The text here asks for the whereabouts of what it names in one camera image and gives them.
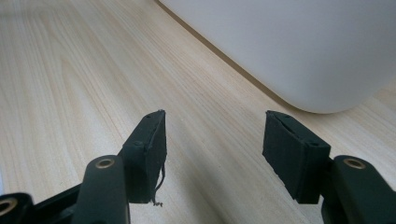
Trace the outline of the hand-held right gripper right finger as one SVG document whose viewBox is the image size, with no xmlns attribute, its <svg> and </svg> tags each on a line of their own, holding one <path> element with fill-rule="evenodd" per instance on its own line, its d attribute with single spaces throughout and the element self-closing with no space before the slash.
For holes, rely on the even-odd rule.
<svg viewBox="0 0 396 224">
<path fill-rule="evenodd" d="M 318 202 L 331 146 L 294 117 L 266 112 L 262 155 L 297 203 Z"/>
</svg>

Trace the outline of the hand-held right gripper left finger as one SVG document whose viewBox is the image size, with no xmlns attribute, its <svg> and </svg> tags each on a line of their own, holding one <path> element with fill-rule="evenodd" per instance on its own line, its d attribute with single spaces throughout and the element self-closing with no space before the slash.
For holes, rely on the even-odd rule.
<svg viewBox="0 0 396 224">
<path fill-rule="evenodd" d="M 167 156 L 165 111 L 144 116 L 120 151 L 126 191 L 130 203 L 156 202 L 157 190 L 165 177 Z"/>
</svg>

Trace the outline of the white plastic bin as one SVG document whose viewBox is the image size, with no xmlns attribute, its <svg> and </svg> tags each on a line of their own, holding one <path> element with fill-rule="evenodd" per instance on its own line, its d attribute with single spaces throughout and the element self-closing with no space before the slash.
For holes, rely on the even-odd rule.
<svg viewBox="0 0 396 224">
<path fill-rule="evenodd" d="M 396 0 L 160 0 L 287 103 L 352 108 L 396 77 Z"/>
</svg>

